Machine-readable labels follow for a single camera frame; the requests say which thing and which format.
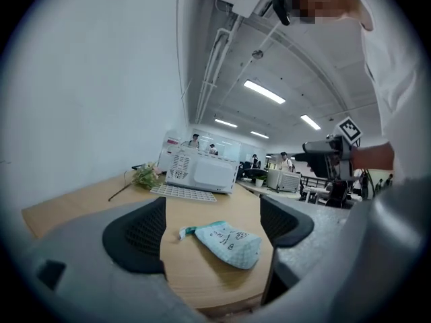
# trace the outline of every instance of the white machine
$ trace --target white machine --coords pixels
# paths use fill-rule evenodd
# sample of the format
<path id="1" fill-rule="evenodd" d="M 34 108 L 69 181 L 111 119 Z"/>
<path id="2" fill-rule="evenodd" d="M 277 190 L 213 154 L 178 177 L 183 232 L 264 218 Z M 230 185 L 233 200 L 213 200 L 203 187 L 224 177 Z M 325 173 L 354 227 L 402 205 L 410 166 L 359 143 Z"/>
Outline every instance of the white machine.
<path id="1" fill-rule="evenodd" d="M 269 188 L 280 191 L 296 192 L 300 181 L 301 174 L 273 169 L 268 170 L 267 186 Z"/>
<path id="2" fill-rule="evenodd" d="M 197 190 L 232 193 L 239 163 L 181 147 L 166 173 L 166 183 Z"/>

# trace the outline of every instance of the ceiling light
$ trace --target ceiling light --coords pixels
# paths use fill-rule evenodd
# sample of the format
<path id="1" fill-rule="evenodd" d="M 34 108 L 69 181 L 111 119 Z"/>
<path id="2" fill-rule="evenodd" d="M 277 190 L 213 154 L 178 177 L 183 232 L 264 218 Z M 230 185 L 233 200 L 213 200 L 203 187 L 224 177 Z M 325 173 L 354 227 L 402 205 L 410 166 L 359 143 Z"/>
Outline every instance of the ceiling light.
<path id="1" fill-rule="evenodd" d="M 258 137 L 264 137 L 265 139 L 269 139 L 269 137 L 267 137 L 266 135 L 263 135 L 263 134 L 259 134 L 259 133 L 256 133 L 256 132 L 250 132 L 251 134 L 254 134 L 254 135 L 257 135 Z"/>
<path id="2" fill-rule="evenodd" d="M 276 94 L 273 94 L 271 91 L 265 89 L 264 87 L 259 86 L 256 83 L 252 83 L 250 80 L 247 80 L 244 83 L 244 86 L 260 94 L 263 94 L 265 97 L 268 97 L 269 99 L 276 101 L 278 104 L 282 104 L 286 101 L 285 99 L 277 96 Z"/>
<path id="3" fill-rule="evenodd" d="M 311 118 L 309 118 L 307 115 L 302 115 L 301 118 L 305 122 L 307 122 L 311 127 L 316 129 L 316 131 L 318 131 L 320 129 L 320 127 L 317 125 L 317 123 L 315 121 L 313 121 Z"/>
<path id="4" fill-rule="evenodd" d="M 215 119 L 215 121 L 219 122 L 219 123 L 222 123 L 222 124 L 225 124 L 226 126 L 229 126 L 229 127 L 234 127 L 234 128 L 237 127 L 237 125 L 235 125 L 235 124 L 232 124 L 232 123 L 229 123 L 229 122 L 224 122 L 222 120 Z"/>

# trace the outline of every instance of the desk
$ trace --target desk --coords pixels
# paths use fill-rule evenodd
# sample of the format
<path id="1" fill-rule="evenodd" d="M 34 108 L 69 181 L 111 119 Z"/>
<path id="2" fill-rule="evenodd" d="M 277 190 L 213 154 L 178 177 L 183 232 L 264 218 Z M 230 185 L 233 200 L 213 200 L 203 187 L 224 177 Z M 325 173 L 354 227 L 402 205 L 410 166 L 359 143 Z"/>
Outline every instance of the desk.
<path id="1" fill-rule="evenodd" d="M 310 199 L 310 195 L 311 193 L 316 194 L 316 205 L 319 203 L 319 197 L 322 196 L 328 196 L 329 195 L 329 191 L 326 190 L 325 188 L 315 188 L 312 186 L 308 186 L 304 189 L 307 192 L 307 197 L 305 198 L 305 202 L 307 203 L 308 200 Z M 361 202 L 362 201 L 362 197 L 360 197 L 357 194 L 348 194 L 350 195 L 350 197 L 352 198 L 351 200 L 347 200 L 347 202 Z"/>
<path id="2" fill-rule="evenodd" d="M 254 194 L 256 194 L 257 196 L 259 196 L 260 194 L 264 194 L 264 195 L 270 195 L 270 196 L 275 196 L 277 198 L 284 198 L 284 199 L 299 200 L 301 198 L 301 194 L 299 192 L 287 192 L 287 191 L 276 192 L 274 190 L 269 189 L 266 186 L 260 186 L 260 187 L 255 186 L 253 183 L 246 182 L 243 180 L 239 180 L 236 183 L 246 188 L 247 190 L 254 192 Z"/>
<path id="3" fill-rule="evenodd" d="M 127 182 L 132 172 L 127 174 Z M 65 194 L 22 211 L 32 233 L 40 238 L 61 223 L 127 203 L 153 199 L 148 190 L 130 186 L 108 198 L 124 185 L 123 175 Z M 171 289 L 192 308 L 209 315 L 245 310 L 259 303 L 267 282 L 273 248 L 260 224 L 260 201 L 235 184 L 231 195 L 215 194 L 216 203 L 166 198 L 166 231 L 160 247 Z M 184 226 L 226 220 L 238 229 L 262 238 L 261 257 L 247 271 L 234 268 L 212 254 L 196 237 L 178 240 Z"/>

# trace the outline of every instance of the person in background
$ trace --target person in background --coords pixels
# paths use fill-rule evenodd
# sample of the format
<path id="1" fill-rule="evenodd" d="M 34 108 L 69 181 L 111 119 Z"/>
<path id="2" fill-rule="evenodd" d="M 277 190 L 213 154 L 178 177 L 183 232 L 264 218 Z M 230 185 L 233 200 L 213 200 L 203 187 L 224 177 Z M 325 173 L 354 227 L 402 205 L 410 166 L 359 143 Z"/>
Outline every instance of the person in background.
<path id="1" fill-rule="evenodd" d="M 396 183 L 429 176 L 431 134 L 425 128 L 431 119 L 429 59 L 395 2 L 285 0 L 284 3 L 292 6 L 291 22 L 295 17 L 306 24 L 350 18 L 361 28 L 365 72 L 374 86 L 382 134 L 388 142 L 352 147 L 353 169 L 393 170 Z M 413 147 L 415 161 L 411 161 Z"/>
<path id="2" fill-rule="evenodd" d="M 193 140 L 189 141 L 189 147 L 199 149 L 199 142 L 197 140 L 198 137 L 199 137 L 199 134 L 193 134 Z"/>
<path id="3" fill-rule="evenodd" d="M 383 188 L 388 188 L 392 186 L 392 178 L 393 178 L 393 175 L 390 174 L 388 179 L 385 181 L 385 185 L 383 186 Z"/>
<path id="4" fill-rule="evenodd" d="M 361 196 L 362 194 L 362 170 L 361 169 L 356 169 L 355 172 L 353 173 L 353 177 L 356 179 L 354 185 L 353 185 L 353 193 L 357 194 L 359 196 Z"/>
<path id="5" fill-rule="evenodd" d="M 281 163 L 279 165 L 279 170 L 292 172 L 293 163 L 292 160 L 288 158 L 288 154 L 286 152 L 281 152 Z"/>
<path id="6" fill-rule="evenodd" d="M 376 184 L 376 187 L 374 188 L 374 191 L 376 192 L 376 195 L 380 192 L 380 190 L 382 190 L 382 185 L 383 185 L 383 179 L 381 178 L 378 183 Z"/>
<path id="7" fill-rule="evenodd" d="M 217 149 L 213 143 L 209 146 L 209 154 L 218 154 Z"/>
<path id="8" fill-rule="evenodd" d="M 257 166 L 257 162 L 258 162 L 259 160 L 257 159 L 257 154 L 253 154 L 253 159 L 252 159 L 252 163 L 251 163 L 251 168 L 252 169 L 254 169 L 254 168 L 257 168 L 258 166 Z"/>

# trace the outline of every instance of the white wall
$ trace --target white wall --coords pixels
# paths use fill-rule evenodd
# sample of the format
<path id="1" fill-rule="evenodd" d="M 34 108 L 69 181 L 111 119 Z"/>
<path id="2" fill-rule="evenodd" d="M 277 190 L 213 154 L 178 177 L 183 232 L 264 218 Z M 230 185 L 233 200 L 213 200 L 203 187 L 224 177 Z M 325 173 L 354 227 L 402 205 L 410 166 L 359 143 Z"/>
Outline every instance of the white wall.
<path id="1" fill-rule="evenodd" d="M 176 0 L 40 0 L 24 21 L 0 103 L 1 219 L 22 233 L 21 209 L 157 160 L 187 125 Z"/>

